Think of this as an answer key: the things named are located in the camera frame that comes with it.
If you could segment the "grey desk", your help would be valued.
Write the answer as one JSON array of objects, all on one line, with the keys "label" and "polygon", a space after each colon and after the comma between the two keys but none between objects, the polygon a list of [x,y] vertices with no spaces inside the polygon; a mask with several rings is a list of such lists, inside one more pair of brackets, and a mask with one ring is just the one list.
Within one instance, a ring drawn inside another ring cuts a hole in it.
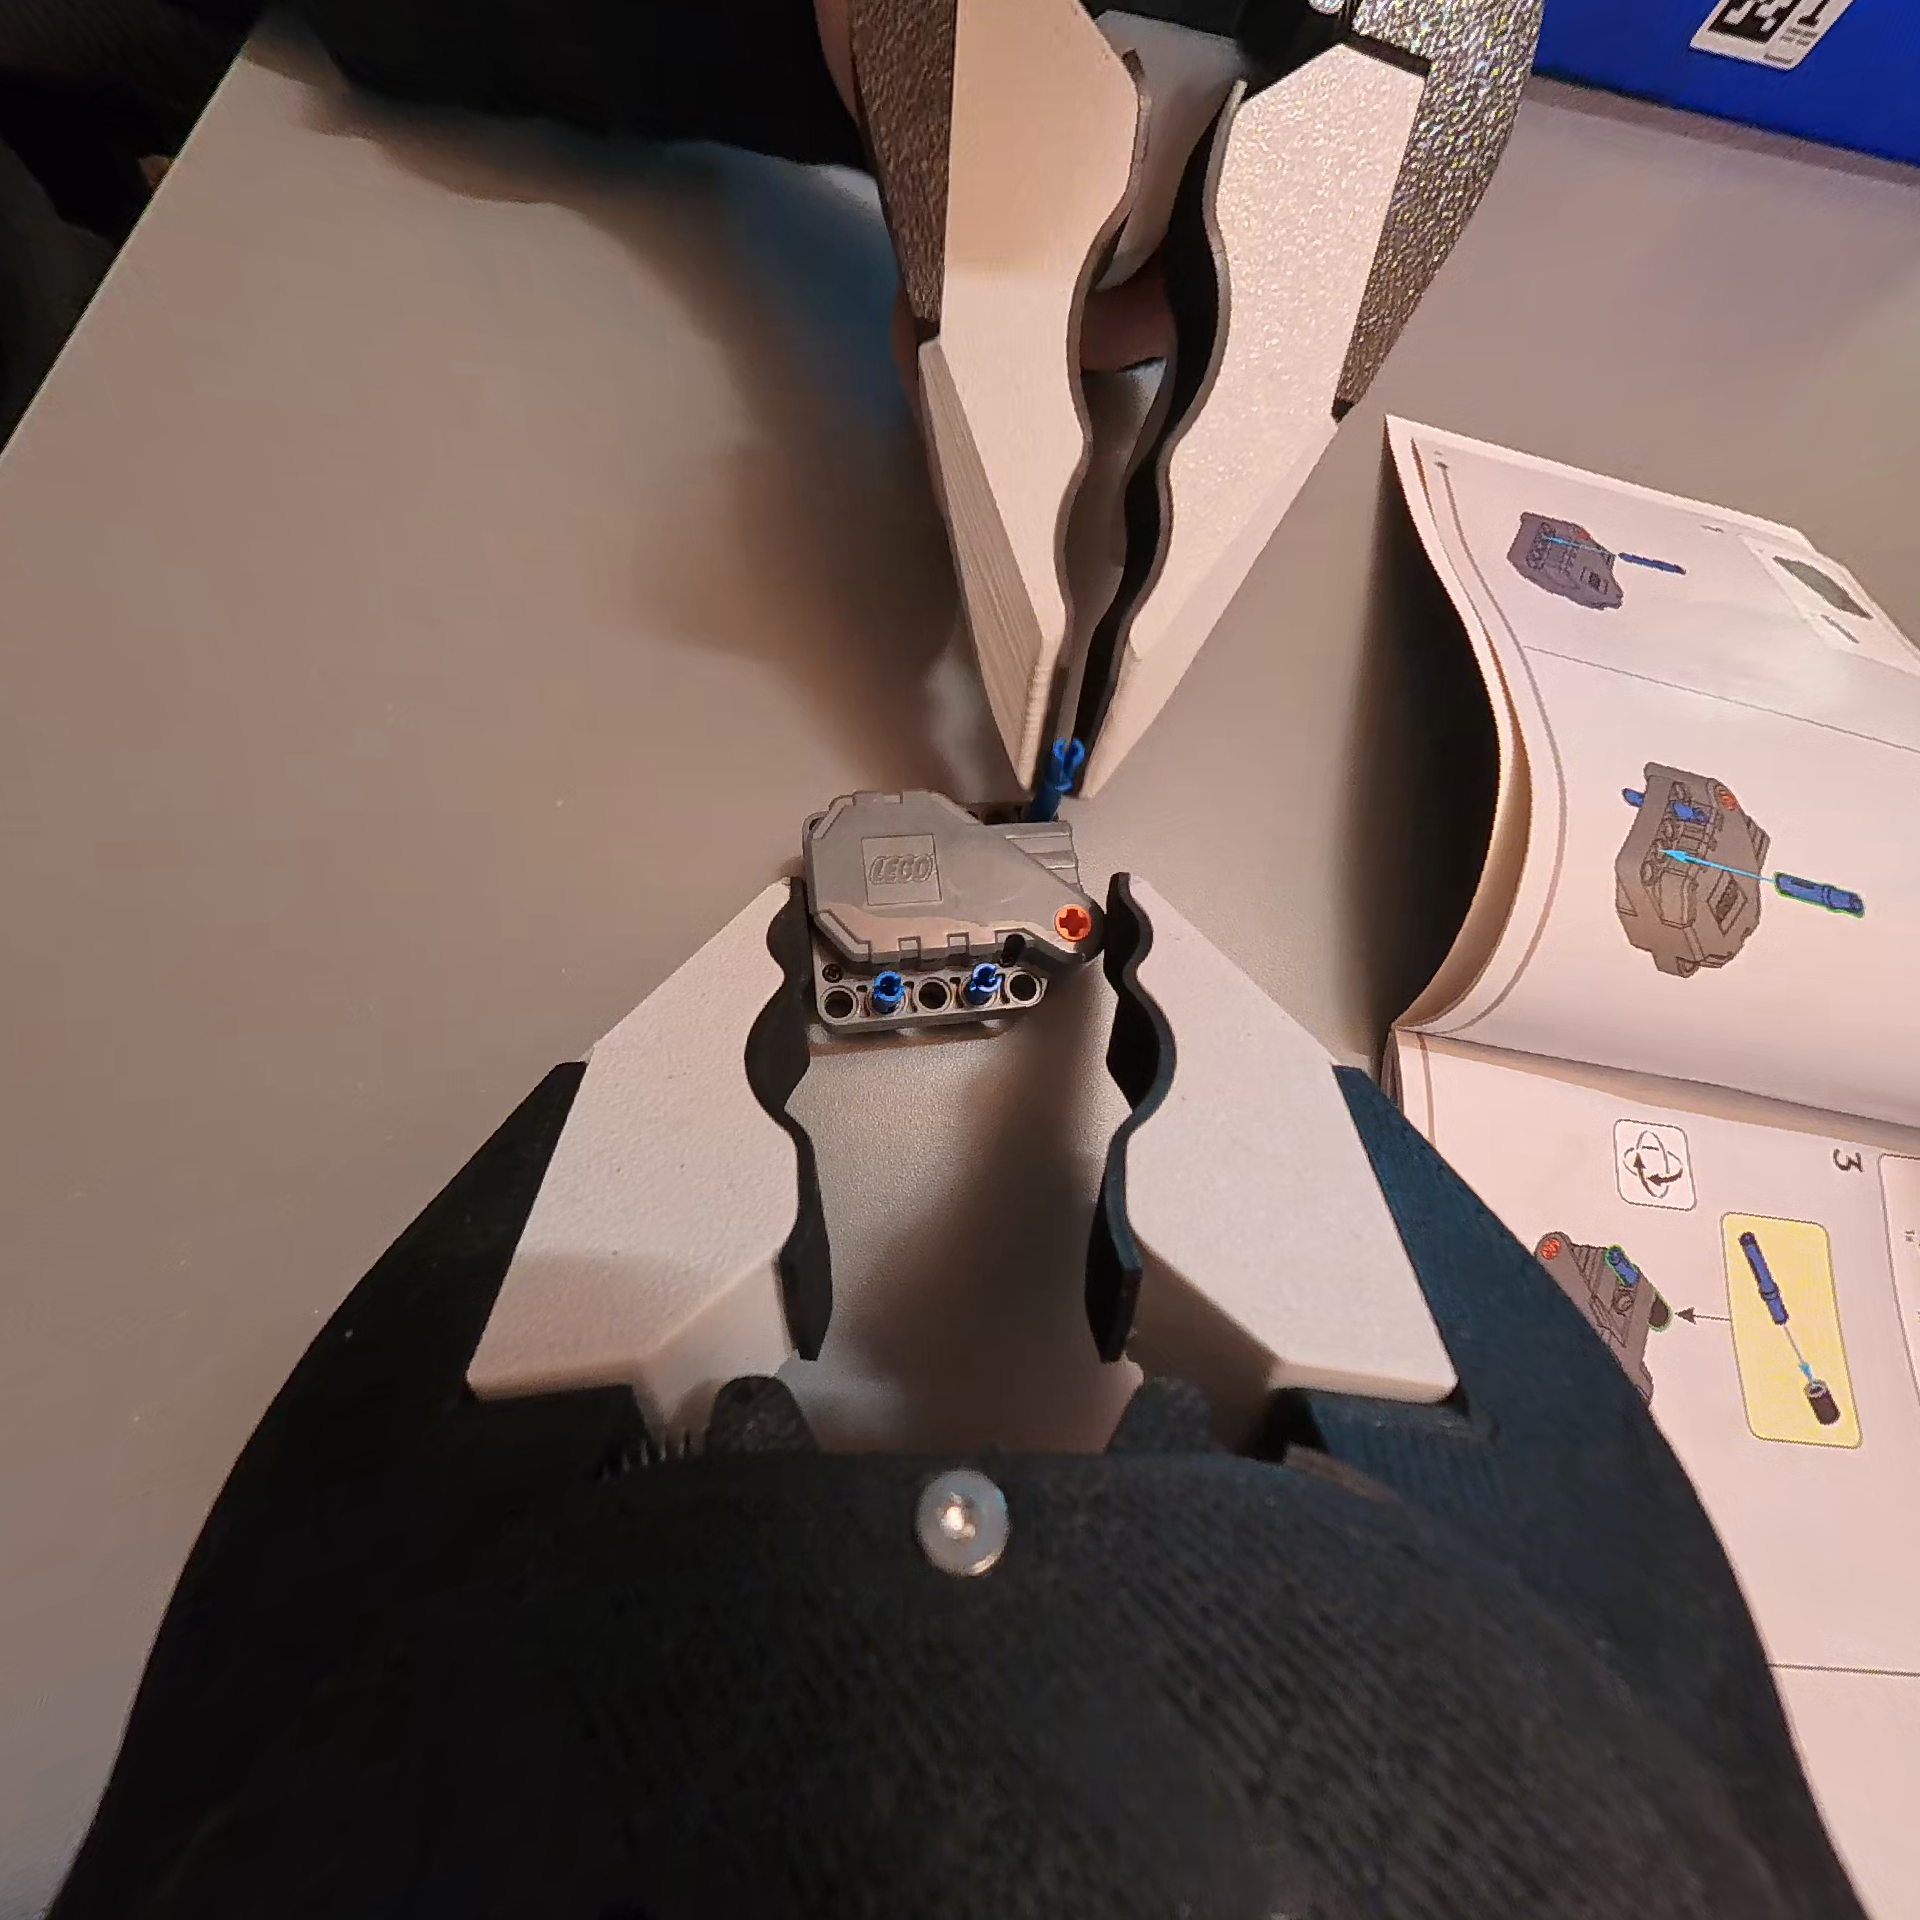
[{"label": "grey desk", "polygon": [[[874,187],[219,87],[5,457],[5,1915],[307,1341],[875,784],[1002,793]],[[1380,413],[1797,524],[1915,632],[1915,171],[1532,83],[1083,814],[1367,1060],[1480,848]]]}]

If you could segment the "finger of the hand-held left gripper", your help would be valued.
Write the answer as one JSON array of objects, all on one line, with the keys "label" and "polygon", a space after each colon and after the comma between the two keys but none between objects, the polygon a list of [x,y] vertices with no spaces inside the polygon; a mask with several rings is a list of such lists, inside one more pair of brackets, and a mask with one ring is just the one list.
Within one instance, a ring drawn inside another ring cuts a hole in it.
[{"label": "finger of the hand-held left gripper", "polygon": [[1237,84],[1175,200],[1175,335],[1125,493],[1128,567],[1083,684],[1083,791],[1113,777],[1335,431],[1335,396],[1425,77],[1339,43]]},{"label": "finger of the hand-held left gripper", "polygon": [[1012,766],[1041,760],[1073,623],[1066,513],[1088,467],[1077,315],[1135,197],[1136,133],[1136,77],[1081,4],[959,7],[945,296],[919,367]]}]

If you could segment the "grey toy motor block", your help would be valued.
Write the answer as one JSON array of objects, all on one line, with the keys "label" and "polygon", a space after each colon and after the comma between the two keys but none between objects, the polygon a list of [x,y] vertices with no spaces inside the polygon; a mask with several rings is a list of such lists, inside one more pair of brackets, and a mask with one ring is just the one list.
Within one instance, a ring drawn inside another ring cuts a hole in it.
[{"label": "grey toy motor block", "polygon": [[[1056,977],[1103,945],[1068,823],[976,811],[940,793],[860,791],[801,837],[818,1019],[835,1040],[995,1023],[1037,1008]],[[1003,971],[1000,1001],[959,991],[978,963]],[[874,976],[907,983],[899,1017],[871,1017]]]}]

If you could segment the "open instruction booklet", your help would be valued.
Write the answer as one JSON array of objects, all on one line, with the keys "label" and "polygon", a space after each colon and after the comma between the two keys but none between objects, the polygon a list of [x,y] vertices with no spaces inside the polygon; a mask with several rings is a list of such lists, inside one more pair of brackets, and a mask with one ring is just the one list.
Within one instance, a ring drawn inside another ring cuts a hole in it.
[{"label": "open instruction booklet", "polygon": [[1915,1915],[1915,649],[1793,527],[1387,431],[1500,748],[1404,1113],[1608,1324]]}]

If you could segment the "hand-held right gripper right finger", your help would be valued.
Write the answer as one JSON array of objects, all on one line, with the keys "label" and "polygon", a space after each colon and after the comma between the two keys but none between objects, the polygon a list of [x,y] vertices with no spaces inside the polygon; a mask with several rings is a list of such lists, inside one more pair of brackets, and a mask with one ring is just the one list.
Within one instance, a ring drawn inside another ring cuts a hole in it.
[{"label": "hand-held right gripper right finger", "polygon": [[1283,1387],[1457,1387],[1322,1041],[1144,879],[1112,879],[1097,1350],[1195,1385],[1249,1449]]}]

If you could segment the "person's left hand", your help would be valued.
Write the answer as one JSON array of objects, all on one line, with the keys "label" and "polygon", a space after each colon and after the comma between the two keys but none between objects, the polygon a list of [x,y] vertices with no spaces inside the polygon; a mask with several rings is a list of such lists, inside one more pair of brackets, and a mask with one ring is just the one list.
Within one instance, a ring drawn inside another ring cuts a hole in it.
[{"label": "person's left hand", "polygon": [[1172,315],[1159,256],[1132,279],[1088,295],[1080,333],[1083,371],[1123,372],[1161,361],[1170,342]]}]

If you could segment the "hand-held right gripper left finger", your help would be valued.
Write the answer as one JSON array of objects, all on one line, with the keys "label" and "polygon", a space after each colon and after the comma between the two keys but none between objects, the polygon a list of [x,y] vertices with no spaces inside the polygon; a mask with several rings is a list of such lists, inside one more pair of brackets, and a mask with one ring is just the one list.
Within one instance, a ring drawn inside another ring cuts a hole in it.
[{"label": "hand-held right gripper left finger", "polygon": [[813,1360],[831,1324],[810,1067],[810,913],[779,879],[591,1053],[469,1367],[483,1399],[626,1385],[658,1436]]}]

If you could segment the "blue container with white label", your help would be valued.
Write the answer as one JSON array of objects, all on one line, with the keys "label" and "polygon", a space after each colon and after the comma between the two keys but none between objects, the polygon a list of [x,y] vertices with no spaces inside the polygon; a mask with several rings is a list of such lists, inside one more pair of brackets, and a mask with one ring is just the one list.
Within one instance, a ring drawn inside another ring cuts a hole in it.
[{"label": "blue container with white label", "polygon": [[1915,3],[1547,3],[1537,68],[1917,161]]}]

